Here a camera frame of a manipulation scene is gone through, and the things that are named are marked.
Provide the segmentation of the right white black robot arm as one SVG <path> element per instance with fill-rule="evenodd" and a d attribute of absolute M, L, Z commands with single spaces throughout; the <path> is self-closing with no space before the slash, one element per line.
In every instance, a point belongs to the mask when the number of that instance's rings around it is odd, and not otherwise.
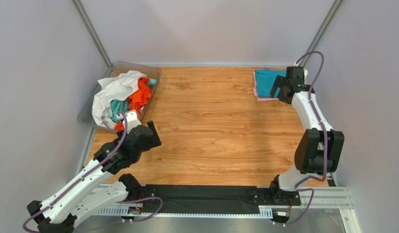
<path fill-rule="evenodd" d="M 294 165 L 270 183 L 271 200 L 288 204 L 293 203 L 298 188 L 307 181 L 323 181 L 327 173 L 336 171 L 345 137 L 325 119 L 313 86 L 305 83 L 303 67 L 287 67 L 284 76 L 276 77 L 271 94 L 295 108 L 305 130 L 295 151 Z"/>

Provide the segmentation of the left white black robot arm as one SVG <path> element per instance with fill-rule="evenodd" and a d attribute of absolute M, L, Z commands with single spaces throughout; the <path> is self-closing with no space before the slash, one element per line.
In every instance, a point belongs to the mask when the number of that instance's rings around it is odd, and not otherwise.
<path fill-rule="evenodd" d="M 137 202 L 141 185 L 131 174 L 124 174 L 107 188 L 92 194 L 100 184 L 119 171 L 139 161 L 142 153 L 161 146 L 155 124 L 137 125 L 117 132 L 117 138 L 105 143 L 82 171 L 49 198 L 31 201 L 27 205 L 30 217 L 39 233 L 71 233 L 84 220 L 113 203 Z"/>

